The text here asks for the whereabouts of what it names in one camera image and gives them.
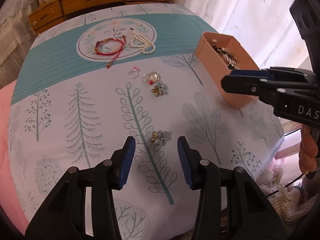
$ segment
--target blue flower earring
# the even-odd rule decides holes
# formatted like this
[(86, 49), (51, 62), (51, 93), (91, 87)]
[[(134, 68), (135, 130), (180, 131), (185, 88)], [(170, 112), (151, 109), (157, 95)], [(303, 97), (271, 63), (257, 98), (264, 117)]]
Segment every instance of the blue flower earring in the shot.
[(162, 81), (158, 81), (155, 84), (155, 88), (151, 91), (155, 94), (156, 97), (158, 97), (158, 96), (167, 95), (168, 94), (167, 90), (168, 90), (167, 85)]
[(167, 141), (171, 140), (171, 135), (167, 131), (152, 132), (151, 141), (156, 145), (163, 146)]

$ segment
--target pink pillow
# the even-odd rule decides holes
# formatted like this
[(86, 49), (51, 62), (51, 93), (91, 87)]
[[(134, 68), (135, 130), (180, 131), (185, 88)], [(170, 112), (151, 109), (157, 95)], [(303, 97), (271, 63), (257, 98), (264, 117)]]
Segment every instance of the pink pillow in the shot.
[(8, 156), (8, 121), (16, 81), (0, 89), (0, 205), (16, 228), (24, 234), (28, 221), (12, 181)]

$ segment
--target person's hand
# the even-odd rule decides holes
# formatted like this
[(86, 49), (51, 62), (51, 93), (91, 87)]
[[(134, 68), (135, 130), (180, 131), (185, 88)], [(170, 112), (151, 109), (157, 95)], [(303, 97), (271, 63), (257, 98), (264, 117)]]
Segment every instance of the person's hand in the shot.
[(318, 145), (311, 135), (311, 127), (303, 125), (301, 128), (301, 143), (299, 151), (299, 167), (304, 175), (317, 169), (316, 156)]

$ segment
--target table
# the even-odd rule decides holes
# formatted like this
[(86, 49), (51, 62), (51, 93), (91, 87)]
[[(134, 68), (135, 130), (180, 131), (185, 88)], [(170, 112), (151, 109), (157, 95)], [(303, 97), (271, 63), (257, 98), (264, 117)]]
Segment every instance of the table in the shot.
[[(107, 69), (110, 57), (98, 57), (92, 45), (121, 35), (129, 42), (130, 28), (152, 40), (156, 51), (143, 55), (126, 45)], [(185, 183), (179, 136), (218, 166), (242, 166), (259, 176), (284, 140), (281, 124), (260, 101), (240, 111), (224, 102), (194, 55), (203, 31), (215, 30), (183, 6), (139, 4), (75, 17), (37, 37), (11, 108), (11, 121), (20, 125), (10, 166), (28, 220), (68, 167), (94, 167), (129, 135), (136, 139), (136, 154), (127, 184), (114, 191), (123, 239), (170, 239), (193, 227), (199, 192)], [(141, 71), (133, 80), (128, 72), (134, 66)], [(150, 71), (161, 75), (168, 95), (155, 97), (142, 81)], [(159, 130), (171, 134), (162, 147), (150, 141)], [(226, 196), (222, 200), (225, 208)], [(86, 223), (90, 232), (88, 214)]]

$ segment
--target jewelry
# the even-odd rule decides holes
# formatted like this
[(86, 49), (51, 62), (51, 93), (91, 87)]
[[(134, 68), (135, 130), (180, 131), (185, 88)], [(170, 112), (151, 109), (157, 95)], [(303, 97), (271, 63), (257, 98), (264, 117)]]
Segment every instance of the jewelry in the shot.
[(153, 131), (151, 141), (156, 145), (163, 146), (167, 141), (171, 140), (170, 133), (167, 131)]
[[(148, 40), (145, 36), (143, 36), (142, 34), (140, 33), (137, 33), (134, 29), (130, 28), (130, 34), (133, 35), (133, 39), (132, 41), (130, 42), (130, 45), (134, 48), (141, 48), (142, 49), (142, 53), (143, 54), (146, 54), (146, 55), (149, 55), (153, 52), (156, 51), (156, 46), (150, 41)], [(134, 45), (134, 41), (137, 40), (137, 41), (140, 41), (143, 43), (143, 45)]]
[(160, 79), (161, 79), (160, 75), (155, 71), (151, 71), (148, 74), (144, 74), (142, 77), (142, 81), (149, 85), (159, 82)]
[(168, 87), (162, 81), (156, 83), (155, 88), (151, 90), (152, 93), (155, 94), (156, 97), (167, 95)]
[[(113, 62), (119, 57), (121, 51), (123, 50), (124, 48), (124, 45), (125, 45), (125, 35), (122, 36), (123, 40), (121, 39), (116, 39), (116, 38), (107, 38), (107, 39), (104, 39), (102, 41), (98, 41), (96, 46), (94, 47), (94, 51), (97, 55), (102, 55), (102, 56), (111, 56), (111, 55), (115, 55), (113, 57), (113, 59), (106, 65), (107, 68), (110, 68), (111, 65), (113, 64)], [(103, 53), (103, 52), (100, 52), (99, 49), (100, 47), (109, 42), (109, 41), (116, 41), (116, 42), (119, 42), (121, 44), (121, 47), (116, 50), (116, 51), (113, 51), (113, 52), (110, 52), (110, 53)]]
[(233, 53), (228, 50), (228, 49), (225, 49), (225, 48), (220, 48), (220, 47), (217, 47), (217, 46), (212, 46), (213, 49), (218, 53), (218, 54), (221, 54), (223, 56), (223, 58), (228, 62), (228, 68), (230, 70), (239, 70), (240, 67), (238, 66), (238, 60), (237, 58), (235, 57), (235, 55), (233, 55)]
[(129, 71), (129, 78), (135, 79), (139, 76), (140, 69), (134, 66), (132, 70)]

